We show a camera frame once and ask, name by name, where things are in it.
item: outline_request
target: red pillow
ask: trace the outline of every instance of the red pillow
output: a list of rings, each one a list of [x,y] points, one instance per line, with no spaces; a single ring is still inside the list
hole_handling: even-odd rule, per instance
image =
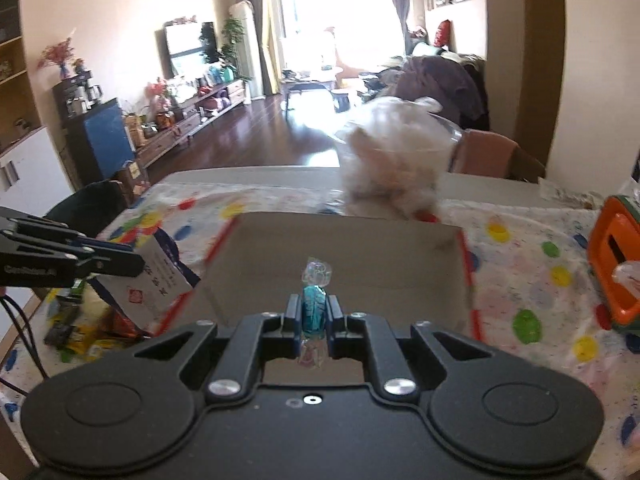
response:
[[[444,20],[436,31],[436,39],[433,41],[433,46],[447,46],[451,38],[451,21]]]

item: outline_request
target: cardboard box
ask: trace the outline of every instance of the cardboard box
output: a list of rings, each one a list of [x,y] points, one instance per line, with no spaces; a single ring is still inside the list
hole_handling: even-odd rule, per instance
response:
[[[283,312],[312,256],[333,268],[326,290],[345,313],[384,316],[393,328],[429,320],[479,337],[460,228],[418,221],[255,212],[233,218],[210,252],[201,282],[161,330],[198,319],[235,326]]]

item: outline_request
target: screw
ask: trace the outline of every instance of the screw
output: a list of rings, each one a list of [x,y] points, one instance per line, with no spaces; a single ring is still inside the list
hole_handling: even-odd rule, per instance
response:
[[[302,399],[304,401],[305,404],[320,404],[322,402],[322,397],[317,396],[317,395],[308,395],[303,397]]]
[[[232,379],[218,379],[209,385],[209,391],[219,397],[229,397],[241,390],[240,383]]]
[[[391,395],[408,395],[412,394],[417,386],[411,379],[390,379],[385,383],[385,391]]]

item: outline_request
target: wooden floor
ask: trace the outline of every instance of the wooden floor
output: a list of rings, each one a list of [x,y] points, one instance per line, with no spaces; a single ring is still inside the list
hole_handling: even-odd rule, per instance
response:
[[[338,166],[329,134],[344,124],[329,92],[292,96],[285,122],[281,96],[239,105],[148,168],[151,184],[175,171],[234,166]]]

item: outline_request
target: window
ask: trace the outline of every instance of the window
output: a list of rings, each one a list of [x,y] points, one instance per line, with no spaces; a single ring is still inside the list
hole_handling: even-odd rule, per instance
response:
[[[284,66],[313,70],[335,64],[367,69],[404,53],[391,0],[279,0]],[[332,28],[335,34],[327,32]]]

